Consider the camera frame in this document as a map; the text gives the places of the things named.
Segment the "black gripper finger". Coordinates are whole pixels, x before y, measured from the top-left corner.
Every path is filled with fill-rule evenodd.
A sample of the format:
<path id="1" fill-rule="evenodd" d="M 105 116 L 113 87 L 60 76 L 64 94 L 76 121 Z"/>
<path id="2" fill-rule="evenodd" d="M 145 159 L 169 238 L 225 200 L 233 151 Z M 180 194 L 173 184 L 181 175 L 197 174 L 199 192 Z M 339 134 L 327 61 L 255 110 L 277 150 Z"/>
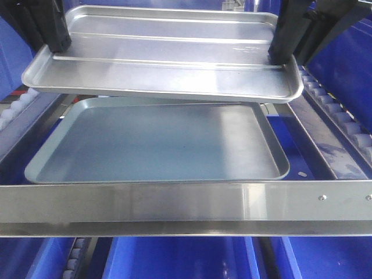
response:
<path id="1" fill-rule="evenodd" d="M 51 52 L 66 52 L 71 46 L 67 28 L 63 1 L 38 0 L 27 1 L 31 18 L 44 44 Z"/>
<path id="2" fill-rule="evenodd" d="M 281 1 L 274 37 L 269 48 L 270 62 L 284 65 L 294 57 L 299 65 L 310 61 L 305 50 L 310 34 L 312 1 Z"/>

